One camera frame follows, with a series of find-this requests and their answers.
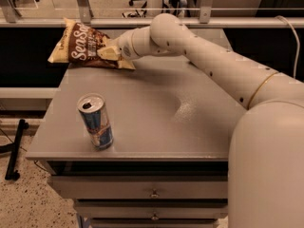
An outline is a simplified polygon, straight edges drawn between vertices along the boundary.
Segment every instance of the gray tabletop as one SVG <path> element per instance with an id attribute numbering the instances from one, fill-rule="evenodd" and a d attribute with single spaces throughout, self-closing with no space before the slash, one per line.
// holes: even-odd
<path id="1" fill-rule="evenodd" d="M 227 160 L 245 110 L 182 56 L 144 57 L 136 70 L 71 66 L 31 144 L 29 160 Z M 98 151 L 77 110 L 105 97 L 114 142 Z"/>

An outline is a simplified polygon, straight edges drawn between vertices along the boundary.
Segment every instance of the speckled floor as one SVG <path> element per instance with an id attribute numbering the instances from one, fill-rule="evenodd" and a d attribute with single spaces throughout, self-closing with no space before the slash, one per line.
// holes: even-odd
<path id="1" fill-rule="evenodd" d="M 27 149 L 40 119 L 26 121 L 29 129 L 24 131 L 15 167 L 20 173 L 19 180 L 5 180 L 10 155 L 0 154 L 0 227 L 79 227 L 73 201 L 62 199 L 55 193 L 47 185 L 49 173 L 26 160 Z M 18 118 L 0 116 L 1 146 L 14 140 L 18 122 Z"/>

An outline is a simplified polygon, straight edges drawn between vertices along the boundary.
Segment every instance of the can top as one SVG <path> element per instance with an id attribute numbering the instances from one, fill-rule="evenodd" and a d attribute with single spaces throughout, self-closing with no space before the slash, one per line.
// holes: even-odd
<path id="1" fill-rule="evenodd" d="M 89 93 L 79 99 L 78 110 L 84 113 L 91 113 L 101 109 L 105 105 L 104 98 L 97 93 Z"/>

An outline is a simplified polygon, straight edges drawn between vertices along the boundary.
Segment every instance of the blue can label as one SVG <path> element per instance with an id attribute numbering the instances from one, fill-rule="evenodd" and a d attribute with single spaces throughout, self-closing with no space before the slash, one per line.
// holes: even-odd
<path id="1" fill-rule="evenodd" d="M 87 94 L 78 102 L 78 110 L 93 144 L 105 149 L 113 142 L 111 125 L 105 108 L 105 100 L 98 94 Z"/>

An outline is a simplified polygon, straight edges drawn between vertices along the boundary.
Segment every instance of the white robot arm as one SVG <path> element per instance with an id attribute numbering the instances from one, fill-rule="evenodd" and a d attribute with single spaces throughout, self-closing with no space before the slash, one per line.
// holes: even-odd
<path id="1" fill-rule="evenodd" d="M 304 84 L 192 33 L 173 15 L 115 42 L 125 59 L 187 57 L 248 109 L 229 151 L 229 227 L 302 227 Z"/>

